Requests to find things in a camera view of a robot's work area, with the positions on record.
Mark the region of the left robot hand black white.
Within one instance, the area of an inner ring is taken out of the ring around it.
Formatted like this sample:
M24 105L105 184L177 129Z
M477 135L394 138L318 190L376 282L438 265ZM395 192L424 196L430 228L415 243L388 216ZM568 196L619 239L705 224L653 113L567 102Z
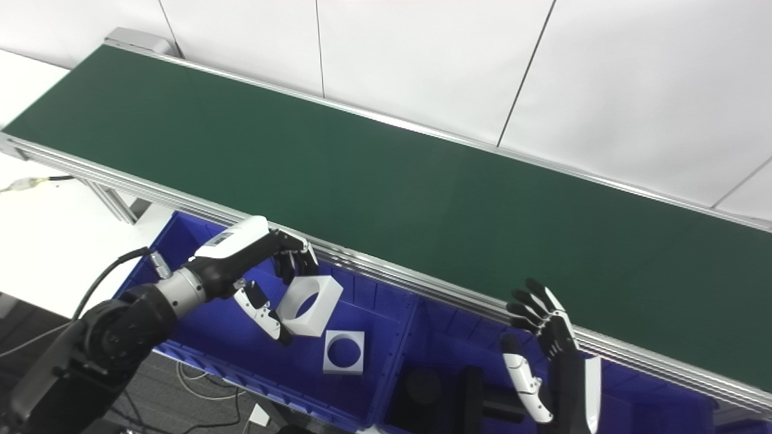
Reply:
M273 261L275 276L285 285L298 275L319 274L319 261L307 239L270 227L262 215L251 215L216 234L184 267L196 276L207 299L234 297L263 332L287 346L292 343L292 333L259 283L245 279L246 272L268 259Z

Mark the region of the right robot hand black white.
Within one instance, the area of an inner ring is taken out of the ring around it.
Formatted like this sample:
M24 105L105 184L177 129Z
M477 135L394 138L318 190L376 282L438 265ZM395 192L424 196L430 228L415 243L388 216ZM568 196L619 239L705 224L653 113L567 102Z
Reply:
M505 309L510 326L536 339L549 362L548 379L535 376L512 333L500 338L505 367L519 401L540 433L596 433L602 402L602 360L583 355L568 311L535 278L514 289Z

